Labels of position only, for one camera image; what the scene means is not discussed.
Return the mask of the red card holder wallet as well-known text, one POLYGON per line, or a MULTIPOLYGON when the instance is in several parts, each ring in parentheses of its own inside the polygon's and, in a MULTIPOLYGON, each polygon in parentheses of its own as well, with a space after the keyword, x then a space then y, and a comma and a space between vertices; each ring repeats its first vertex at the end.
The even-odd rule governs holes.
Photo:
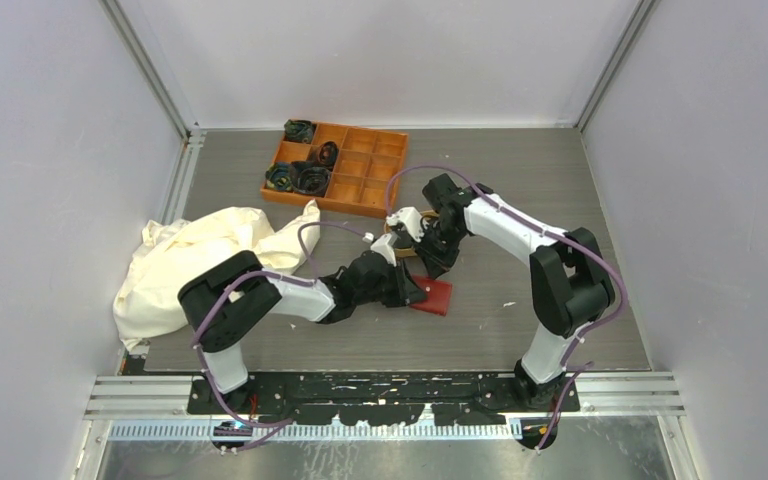
POLYGON ((421 302, 412 303, 409 307, 438 316, 446 316, 453 294, 453 285, 426 276, 413 275, 412 279, 424 292, 425 299, 421 302))

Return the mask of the tan oval tray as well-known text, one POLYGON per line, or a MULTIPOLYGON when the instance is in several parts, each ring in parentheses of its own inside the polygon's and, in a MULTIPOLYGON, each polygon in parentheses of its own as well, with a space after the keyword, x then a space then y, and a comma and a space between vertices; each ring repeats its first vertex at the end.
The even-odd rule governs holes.
MULTIPOLYGON (((423 226, 425 231, 432 226, 439 218, 439 215, 433 210, 420 211, 423 216, 423 226)), ((384 222, 384 233, 391 232, 390 228, 384 222)), ((414 243, 407 235, 398 235, 395 243, 395 252, 397 258, 415 257, 414 243)))

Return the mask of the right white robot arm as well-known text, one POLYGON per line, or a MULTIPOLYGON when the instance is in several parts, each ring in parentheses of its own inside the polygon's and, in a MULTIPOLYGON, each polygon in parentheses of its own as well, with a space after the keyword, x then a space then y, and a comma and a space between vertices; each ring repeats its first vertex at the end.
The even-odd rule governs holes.
POLYGON ((542 409, 560 388, 563 356, 575 335, 616 299, 594 234, 585 228, 565 231, 541 224, 492 190, 481 185, 460 188, 447 174, 431 179, 422 194, 437 215, 415 245, 430 278, 455 265, 467 236, 483 237, 527 266, 540 325, 515 364, 511 387, 522 407, 542 409))

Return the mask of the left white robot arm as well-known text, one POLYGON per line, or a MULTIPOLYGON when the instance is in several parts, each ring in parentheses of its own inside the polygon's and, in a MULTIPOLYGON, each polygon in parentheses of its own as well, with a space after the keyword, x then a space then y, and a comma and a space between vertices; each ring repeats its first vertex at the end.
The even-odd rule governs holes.
POLYGON ((268 315, 329 325, 349 318, 362 305, 408 307, 426 301, 428 294, 402 262, 372 251, 314 279, 268 269, 249 250, 235 254, 185 283, 177 294, 205 375, 193 387, 196 397, 188 410, 237 413, 248 406, 251 377, 242 341, 268 315))

